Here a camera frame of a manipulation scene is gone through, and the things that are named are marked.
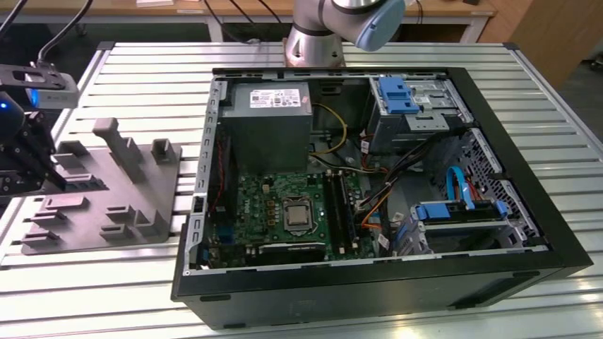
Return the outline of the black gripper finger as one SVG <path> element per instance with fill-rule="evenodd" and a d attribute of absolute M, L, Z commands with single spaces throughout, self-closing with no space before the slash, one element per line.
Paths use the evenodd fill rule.
<path fill-rule="evenodd" d="M 42 188 L 46 170 L 18 172 L 1 170 L 1 196 L 25 196 Z"/>
<path fill-rule="evenodd" d="M 50 158 L 56 152 L 50 130 L 52 126 L 44 111 L 24 114 L 24 125 L 14 140 L 14 155 L 21 166 L 17 175 L 20 180 L 36 189 L 49 184 L 54 191 L 64 192 L 66 182 L 56 171 Z"/>

